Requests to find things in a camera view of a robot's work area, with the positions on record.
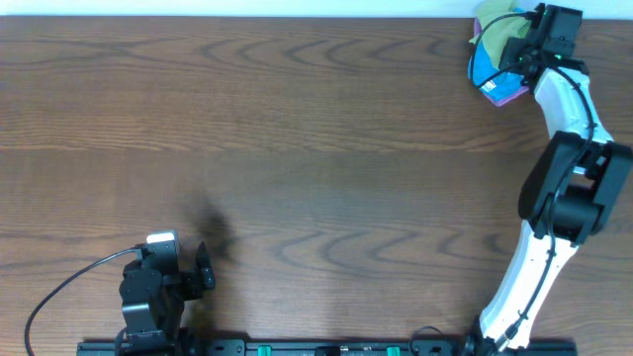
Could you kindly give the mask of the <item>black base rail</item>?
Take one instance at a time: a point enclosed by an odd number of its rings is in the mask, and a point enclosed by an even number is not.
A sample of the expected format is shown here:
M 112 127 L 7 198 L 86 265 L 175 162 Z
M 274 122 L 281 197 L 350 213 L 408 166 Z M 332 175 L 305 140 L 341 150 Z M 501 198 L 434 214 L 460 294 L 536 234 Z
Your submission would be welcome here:
M 205 355 L 205 356 L 457 356 L 463 355 L 446 339 L 420 339 L 409 349 L 407 342 L 245 342 L 241 339 L 216 339 L 187 345 L 181 351 L 132 351 L 127 342 L 118 353 L 113 342 L 80 342 L 78 356 L 113 355 Z M 527 349 L 505 349 L 498 355 L 577 356 L 569 341 L 532 342 Z

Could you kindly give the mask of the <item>pink cloth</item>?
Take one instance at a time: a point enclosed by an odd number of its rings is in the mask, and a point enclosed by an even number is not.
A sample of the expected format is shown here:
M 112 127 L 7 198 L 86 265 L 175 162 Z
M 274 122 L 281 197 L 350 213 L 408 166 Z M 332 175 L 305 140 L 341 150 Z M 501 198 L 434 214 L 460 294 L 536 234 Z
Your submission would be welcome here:
M 529 29 L 529 21 L 522 17 L 511 17 L 492 25 L 477 45 L 474 56 L 474 80 L 479 85 L 484 79 L 500 72 L 500 58 L 510 38 L 523 39 Z M 468 64 L 467 76 L 471 78 L 471 64 Z M 522 76 L 505 72 L 487 82 L 480 91 L 494 105 L 500 107 L 527 91 L 520 84 Z

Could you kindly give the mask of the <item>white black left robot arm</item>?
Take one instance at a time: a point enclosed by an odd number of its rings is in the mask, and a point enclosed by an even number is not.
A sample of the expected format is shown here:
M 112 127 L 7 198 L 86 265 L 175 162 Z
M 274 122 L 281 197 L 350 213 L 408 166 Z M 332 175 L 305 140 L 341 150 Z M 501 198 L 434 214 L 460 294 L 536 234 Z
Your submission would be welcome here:
M 119 288 L 126 327 L 115 338 L 114 352 L 204 355 L 206 346 L 181 327 L 181 318 L 186 302 L 200 300 L 216 285 L 206 244 L 199 244 L 189 270 L 179 268 L 173 240 L 138 245 L 135 252 Z

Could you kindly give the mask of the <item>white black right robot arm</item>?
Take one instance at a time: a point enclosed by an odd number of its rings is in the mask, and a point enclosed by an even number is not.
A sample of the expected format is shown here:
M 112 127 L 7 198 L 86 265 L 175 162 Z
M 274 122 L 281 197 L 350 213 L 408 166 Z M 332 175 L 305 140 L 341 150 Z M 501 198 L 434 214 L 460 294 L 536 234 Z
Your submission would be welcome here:
M 567 340 L 530 338 L 565 264 L 600 232 L 632 166 L 597 116 L 586 64 L 568 36 L 511 38 L 502 68 L 521 74 L 540 105 L 550 140 L 518 200 L 520 238 L 492 301 L 477 316 L 463 355 L 574 355 Z

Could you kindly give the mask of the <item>blue cloth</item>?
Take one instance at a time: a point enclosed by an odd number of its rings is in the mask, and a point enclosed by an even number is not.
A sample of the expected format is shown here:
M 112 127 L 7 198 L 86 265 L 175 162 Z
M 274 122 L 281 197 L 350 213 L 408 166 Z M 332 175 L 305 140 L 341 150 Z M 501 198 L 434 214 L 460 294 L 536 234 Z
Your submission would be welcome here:
M 499 73 L 499 70 L 493 67 L 490 56 L 482 44 L 477 46 L 473 59 L 475 66 L 471 69 L 471 65 L 468 65 L 467 77 L 473 79 L 476 85 L 482 84 L 485 79 Z M 505 72 L 487 81 L 480 91 L 494 105 L 500 107 L 528 92 L 528 87 L 521 85 L 522 79 L 521 75 Z

